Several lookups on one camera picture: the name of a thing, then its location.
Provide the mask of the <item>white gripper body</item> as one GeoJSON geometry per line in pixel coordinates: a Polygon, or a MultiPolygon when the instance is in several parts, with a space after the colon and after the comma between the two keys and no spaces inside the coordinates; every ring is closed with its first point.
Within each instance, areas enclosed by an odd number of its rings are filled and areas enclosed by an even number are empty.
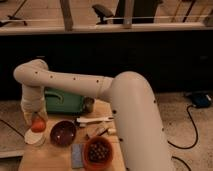
{"type": "Polygon", "coordinates": [[[37,113],[48,121],[44,88],[40,86],[22,86],[21,109],[28,125],[32,124],[32,115],[37,113]]]}

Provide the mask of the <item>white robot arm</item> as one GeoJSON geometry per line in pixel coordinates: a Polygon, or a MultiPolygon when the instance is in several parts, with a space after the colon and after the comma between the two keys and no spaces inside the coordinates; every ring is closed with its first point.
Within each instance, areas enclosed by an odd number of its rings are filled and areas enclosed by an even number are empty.
{"type": "Polygon", "coordinates": [[[44,89],[51,87],[108,102],[128,171],[175,171],[158,104],[147,79],[126,71],[115,77],[53,72],[41,59],[18,65],[21,109],[27,124],[37,113],[48,118],[44,89]]]}

